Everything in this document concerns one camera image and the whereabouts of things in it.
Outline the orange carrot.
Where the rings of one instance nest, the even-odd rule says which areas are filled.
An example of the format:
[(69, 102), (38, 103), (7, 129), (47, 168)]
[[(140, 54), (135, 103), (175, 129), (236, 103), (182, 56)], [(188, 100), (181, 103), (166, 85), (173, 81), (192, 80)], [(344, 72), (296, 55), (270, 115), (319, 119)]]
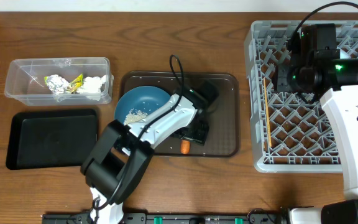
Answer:
[(182, 140), (181, 141), (181, 153), (182, 154), (188, 154), (190, 152), (190, 147), (191, 147), (191, 142), (187, 141), (187, 140)]

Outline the wooden chopstick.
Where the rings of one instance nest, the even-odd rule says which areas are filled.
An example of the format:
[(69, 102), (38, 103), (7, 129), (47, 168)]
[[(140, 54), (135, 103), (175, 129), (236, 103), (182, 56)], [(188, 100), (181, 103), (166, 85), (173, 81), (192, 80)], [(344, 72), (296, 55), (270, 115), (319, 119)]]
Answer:
[(265, 78), (262, 79), (262, 84), (264, 88), (264, 104), (265, 104), (265, 117), (267, 124), (267, 141), (268, 141), (268, 149), (272, 147), (272, 139), (271, 139), (271, 130), (270, 130), (270, 115), (269, 115), (269, 104), (268, 104), (268, 96), (267, 96), (267, 87)]

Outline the pile of white rice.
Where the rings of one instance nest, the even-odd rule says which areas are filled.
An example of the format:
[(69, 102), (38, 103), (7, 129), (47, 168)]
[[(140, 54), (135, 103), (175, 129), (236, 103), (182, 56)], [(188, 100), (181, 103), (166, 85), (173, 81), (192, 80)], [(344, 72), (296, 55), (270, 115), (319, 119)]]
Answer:
[(141, 110), (137, 110), (137, 109), (133, 108), (126, 115), (125, 120), (124, 120), (124, 125), (138, 122), (147, 116), (148, 116), (148, 114), (146, 112), (143, 112)]

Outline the dark blue plate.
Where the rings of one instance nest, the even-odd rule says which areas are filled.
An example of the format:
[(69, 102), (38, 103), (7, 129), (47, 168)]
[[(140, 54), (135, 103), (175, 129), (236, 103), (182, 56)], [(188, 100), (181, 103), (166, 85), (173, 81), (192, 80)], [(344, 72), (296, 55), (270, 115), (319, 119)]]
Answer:
[(118, 101), (114, 120), (124, 124), (126, 115), (131, 109), (141, 110), (148, 115), (162, 107), (170, 99), (170, 95), (155, 86), (140, 86), (125, 93)]

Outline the yellow green snack wrapper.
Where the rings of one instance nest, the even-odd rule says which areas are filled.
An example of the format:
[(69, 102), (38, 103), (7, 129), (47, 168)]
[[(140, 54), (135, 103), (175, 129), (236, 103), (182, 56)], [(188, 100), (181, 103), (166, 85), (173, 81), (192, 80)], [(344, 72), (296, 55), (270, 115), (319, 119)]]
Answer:
[(67, 91), (74, 93), (79, 87), (83, 85), (83, 74), (81, 73), (73, 81), (71, 81), (67, 86)]

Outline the aluminium foil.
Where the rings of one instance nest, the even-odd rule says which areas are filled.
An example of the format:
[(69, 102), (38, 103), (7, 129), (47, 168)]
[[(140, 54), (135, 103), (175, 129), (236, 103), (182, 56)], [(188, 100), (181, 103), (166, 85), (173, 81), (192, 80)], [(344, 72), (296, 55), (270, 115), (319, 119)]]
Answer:
[(61, 76), (54, 74), (44, 77), (44, 82), (54, 95), (69, 94), (69, 82)]

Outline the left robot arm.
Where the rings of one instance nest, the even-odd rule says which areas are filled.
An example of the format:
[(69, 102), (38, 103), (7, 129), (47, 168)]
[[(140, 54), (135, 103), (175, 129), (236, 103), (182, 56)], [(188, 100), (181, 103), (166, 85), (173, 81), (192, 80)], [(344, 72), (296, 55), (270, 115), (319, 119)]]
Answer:
[(81, 223), (119, 223), (125, 199), (166, 138), (205, 144), (209, 132), (206, 110), (219, 96), (218, 89), (208, 80), (192, 88), (186, 85), (184, 73), (174, 77), (179, 87), (163, 106), (134, 123), (114, 120), (102, 132), (80, 167), (93, 195), (91, 210)]

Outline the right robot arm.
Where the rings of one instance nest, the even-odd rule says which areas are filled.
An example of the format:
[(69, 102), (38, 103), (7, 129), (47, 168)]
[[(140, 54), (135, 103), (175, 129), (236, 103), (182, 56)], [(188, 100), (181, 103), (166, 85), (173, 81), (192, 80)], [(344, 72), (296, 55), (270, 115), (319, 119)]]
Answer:
[(275, 91), (312, 93), (334, 133), (344, 179), (344, 201), (288, 210), (280, 223), (358, 223), (358, 59), (341, 58), (334, 24), (299, 23), (288, 41), (288, 65), (272, 78)]

